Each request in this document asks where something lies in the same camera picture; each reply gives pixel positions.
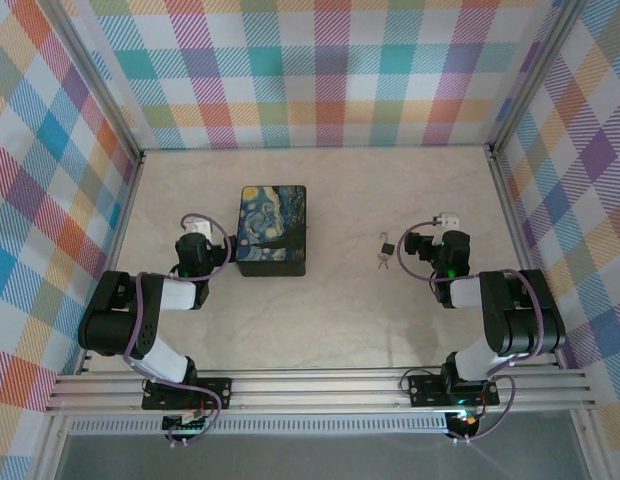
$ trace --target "black box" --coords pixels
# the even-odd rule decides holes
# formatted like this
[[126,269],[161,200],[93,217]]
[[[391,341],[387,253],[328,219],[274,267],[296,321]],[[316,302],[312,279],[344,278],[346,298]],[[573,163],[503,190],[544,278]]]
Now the black box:
[[306,187],[244,187],[237,229],[244,277],[306,274]]

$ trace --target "key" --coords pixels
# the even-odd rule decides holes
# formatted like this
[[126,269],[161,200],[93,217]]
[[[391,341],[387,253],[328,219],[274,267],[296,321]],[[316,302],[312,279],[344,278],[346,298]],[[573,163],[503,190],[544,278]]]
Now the key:
[[385,265],[386,266],[386,270],[388,270],[390,267],[388,267],[388,255],[386,255],[385,253],[380,253],[379,254],[379,266],[377,268],[381,268],[381,265]]

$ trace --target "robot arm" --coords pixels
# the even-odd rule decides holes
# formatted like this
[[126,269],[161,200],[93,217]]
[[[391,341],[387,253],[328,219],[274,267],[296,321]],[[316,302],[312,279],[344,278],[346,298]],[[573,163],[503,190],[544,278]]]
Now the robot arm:
[[[481,308],[483,312],[483,335],[472,346],[451,353],[442,365],[442,393],[483,392],[494,373],[510,360],[551,353],[563,346],[563,320],[540,270],[492,271],[469,276],[470,236],[457,230],[448,230],[438,237],[410,232],[404,248],[409,255],[418,253],[420,260],[432,265],[431,278],[447,280],[432,284],[435,297],[444,308]],[[524,287],[522,277],[529,288]],[[529,290],[541,310],[541,339]]]
[[[106,271],[88,304],[79,325],[79,344],[100,355],[124,355],[137,320],[137,300],[141,296],[141,328],[132,351],[131,365],[173,383],[191,385],[196,381],[194,362],[170,348],[158,335],[159,314],[165,310],[198,310],[209,295],[210,275],[223,264],[227,249],[212,245],[208,222],[186,225],[186,233],[176,242],[179,263],[172,271],[178,280],[160,274],[143,274],[137,282],[126,272]],[[230,261],[234,261],[236,238],[230,237]]]

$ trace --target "metal grate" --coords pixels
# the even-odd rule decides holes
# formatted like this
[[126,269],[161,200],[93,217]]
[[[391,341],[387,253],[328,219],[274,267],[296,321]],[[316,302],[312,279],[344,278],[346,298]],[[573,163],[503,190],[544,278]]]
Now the metal grate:
[[[443,413],[406,413],[375,415],[254,415],[221,418],[211,434],[367,434],[367,433],[439,433],[446,430]],[[160,434],[161,417],[77,417],[70,435],[144,435]]]

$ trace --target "plaid backdrop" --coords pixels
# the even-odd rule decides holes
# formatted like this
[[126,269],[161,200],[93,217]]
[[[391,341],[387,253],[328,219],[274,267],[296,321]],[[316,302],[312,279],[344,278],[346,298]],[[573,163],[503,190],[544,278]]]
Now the plaid backdrop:
[[501,108],[499,109],[499,114],[497,115],[497,119],[492,125],[492,128],[490,129],[490,134],[488,135],[488,138],[482,139],[482,140],[485,140],[485,143],[494,143],[494,141],[496,140],[496,137],[501,131],[501,127],[503,126],[503,122],[505,121],[505,119],[508,117],[508,114],[510,113],[510,109],[512,107],[513,102],[515,101],[515,99],[521,92],[521,89],[525,85],[526,80],[528,79],[528,76],[530,74],[530,70],[535,65],[535,62],[537,61],[537,59],[539,58],[542,47],[545,44],[548,37],[550,36],[550,34],[552,33],[552,28],[554,27],[555,22],[557,21],[559,14],[561,13],[561,9],[563,8],[566,2],[567,0],[553,0],[552,1],[552,6],[550,7],[550,10],[546,14],[546,17],[543,20],[543,24],[537,31],[537,34],[534,38],[534,41],[532,42],[530,50],[528,50],[528,54],[526,55],[525,60],[521,64],[521,67],[519,68],[519,71],[517,72],[517,76],[515,77],[515,80],[512,86],[510,87],[508,96],[506,97],[505,101],[501,104]]
[[[67,11],[139,127],[74,2]],[[181,149],[482,144],[549,31],[550,20],[528,62],[515,56],[552,0],[90,4],[149,126],[140,142]]]
[[620,0],[588,3],[506,154],[565,352],[589,374],[620,461]]
[[132,163],[35,0],[0,0],[0,478],[69,373]]

